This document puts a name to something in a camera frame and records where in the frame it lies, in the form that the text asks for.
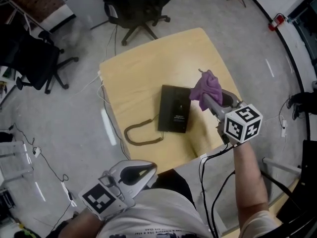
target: white t-shirt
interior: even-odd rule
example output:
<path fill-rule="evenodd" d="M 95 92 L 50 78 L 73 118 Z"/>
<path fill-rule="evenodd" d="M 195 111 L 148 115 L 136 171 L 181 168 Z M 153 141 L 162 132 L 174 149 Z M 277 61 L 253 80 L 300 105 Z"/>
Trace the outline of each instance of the white t-shirt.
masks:
<path fill-rule="evenodd" d="M 167 189 L 148 189 L 135 198 L 136 205 L 110 220 L 98 238 L 210 238 L 193 204 L 183 195 Z M 257 238 L 277 224 L 262 211 L 243 227 L 241 238 Z"/>

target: brown strap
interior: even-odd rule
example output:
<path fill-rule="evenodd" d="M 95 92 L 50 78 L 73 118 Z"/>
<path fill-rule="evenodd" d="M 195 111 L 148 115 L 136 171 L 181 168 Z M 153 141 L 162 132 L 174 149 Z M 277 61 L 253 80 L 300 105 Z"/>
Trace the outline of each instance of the brown strap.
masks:
<path fill-rule="evenodd" d="M 148 119 L 148 120 L 143 121 L 143 122 L 141 122 L 141 123 L 134 124 L 134 125 L 131 125 L 131 126 L 127 127 L 127 128 L 124 130 L 124 137 L 125 137 L 125 139 L 126 139 L 131 145 L 136 145 L 136 146 L 150 145 L 150 144 L 156 144 L 156 143 L 161 142 L 161 141 L 163 140 L 162 137 L 159 137 L 159 138 L 157 138 L 157 139 L 155 139 L 155 140 L 151 140 L 151 141 L 134 142 L 134 141 L 132 141 L 132 140 L 129 138 L 129 135 L 128 135 L 128 131 L 129 131 L 129 130 L 134 129 L 134 128 L 139 128 L 139 127 L 142 127 L 142 126 L 144 126 L 144 125 L 146 125 L 146 124 L 149 124 L 149 123 L 151 123 L 154 119 L 155 119 L 155 118 L 153 118 L 153 119 Z"/>

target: person's left arm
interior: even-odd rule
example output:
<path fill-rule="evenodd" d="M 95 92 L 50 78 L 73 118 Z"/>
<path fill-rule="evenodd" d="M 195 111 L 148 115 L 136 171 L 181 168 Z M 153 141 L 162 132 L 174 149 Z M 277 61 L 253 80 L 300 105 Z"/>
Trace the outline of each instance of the person's left arm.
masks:
<path fill-rule="evenodd" d="M 89 209 L 85 209 L 62 229 L 58 238 L 95 238 L 103 223 Z"/>

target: gray concrete floor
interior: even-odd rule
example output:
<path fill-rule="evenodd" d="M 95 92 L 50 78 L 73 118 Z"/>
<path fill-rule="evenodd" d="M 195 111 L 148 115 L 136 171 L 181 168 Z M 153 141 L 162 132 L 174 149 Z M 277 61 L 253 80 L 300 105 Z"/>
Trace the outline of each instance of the gray concrete floor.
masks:
<path fill-rule="evenodd" d="M 251 0 L 245 2 L 247 8 L 243 8 L 238 0 L 171 0 L 163 10 L 164 14 L 171 17 L 171 22 L 163 21 L 151 28 L 159 37 L 163 37 L 202 27 L 224 60 L 244 101 L 254 104 L 265 120 L 274 118 L 265 121 L 260 136 L 252 140 L 259 161 L 263 157 L 270 157 L 297 166 L 301 163 L 302 141 L 306 135 L 304 120 L 292 121 L 292 111 L 284 107 L 281 114 L 288 123 L 285 139 L 280 136 L 281 128 L 276 116 L 288 96 L 299 92 L 298 82 L 278 36 L 269 31 L 267 20 L 258 7 Z M 118 145 L 111 146 L 104 129 L 102 100 L 96 95 L 100 80 L 95 80 L 82 90 L 97 77 L 100 62 L 114 56 L 112 39 L 106 57 L 106 46 L 113 29 L 114 25 L 108 23 L 89 31 L 77 19 L 68 22 L 54 33 L 53 38 L 57 46 L 65 49 L 60 60 L 70 56 L 80 58 L 78 63 L 72 63 L 61 72 L 61 78 L 69 84 L 69 89 L 61 89 L 57 83 L 53 85 L 50 95 L 45 95 L 44 89 L 15 89 L 0 113 L 1 127 L 9 127 L 16 122 L 30 140 L 35 137 L 35 145 L 41 147 L 57 175 L 60 178 L 62 174 L 69 176 L 65 184 L 75 195 L 103 170 L 125 159 Z M 140 30 L 123 47 L 120 42 L 126 32 L 126 29 L 118 27 L 118 54 L 151 40 L 147 33 Z M 20 133 L 15 134 L 18 139 L 22 139 Z M 41 156 L 31 156 L 31 159 L 33 175 L 6 186 L 17 205 L 13 213 L 27 227 L 44 237 L 63 214 L 69 201 L 60 181 L 47 167 L 45 160 Z M 196 159 L 177 170 L 188 181 L 200 209 L 202 200 L 198 164 L 199 159 Z M 204 181 L 210 198 L 215 197 L 233 169 L 230 152 L 206 164 Z M 268 171 L 285 185 L 294 180 L 294 176 L 285 172 L 276 169 Z M 37 192 L 35 181 L 46 202 Z M 233 185 L 234 178 L 231 178 L 216 204 L 228 228 L 238 223 Z M 272 199 L 280 194 L 270 184 L 268 190 Z M 78 209 L 70 207 L 63 220 L 70 218 L 74 210 L 83 208 L 78 199 L 75 201 Z"/>

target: black baseboard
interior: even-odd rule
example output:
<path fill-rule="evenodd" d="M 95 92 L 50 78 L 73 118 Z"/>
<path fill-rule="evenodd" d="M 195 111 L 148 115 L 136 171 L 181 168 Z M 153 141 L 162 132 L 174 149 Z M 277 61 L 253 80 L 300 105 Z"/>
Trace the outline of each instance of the black baseboard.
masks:
<path fill-rule="evenodd" d="M 64 19 L 61 23 L 57 24 L 55 27 L 53 27 L 50 32 L 53 33 L 55 32 L 57 29 L 61 28 L 63 25 L 65 25 L 67 22 L 69 22 L 70 20 L 72 20 L 73 18 L 75 18 L 75 14 L 69 16 L 68 18 Z"/>
<path fill-rule="evenodd" d="M 257 0 L 252 0 L 252 1 L 258 6 L 258 8 L 261 10 L 261 12 L 264 14 L 264 16 L 267 18 L 268 23 L 272 22 L 272 18 L 269 16 L 269 14 L 266 12 L 266 10 L 264 10 L 262 5 Z M 303 82 L 302 82 L 301 76 L 299 74 L 295 60 L 292 56 L 292 53 L 291 53 L 290 49 L 288 48 L 286 41 L 285 41 L 284 37 L 282 36 L 281 32 L 278 30 L 278 28 L 276 29 L 276 33 L 277 33 L 279 39 L 281 40 L 281 42 L 282 42 L 282 44 L 287 52 L 287 55 L 290 58 L 290 61 L 291 61 L 292 66 L 294 68 L 295 75 L 296 75 L 296 78 L 297 78 L 297 81 L 299 84 L 299 88 L 300 88 L 301 92 L 303 93 L 304 92 Z M 309 114 L 305 114 L 305 118 L 306 118 L 307 140 L 310 140 L 311 139 L 311 127 L 310 127 Z"/>

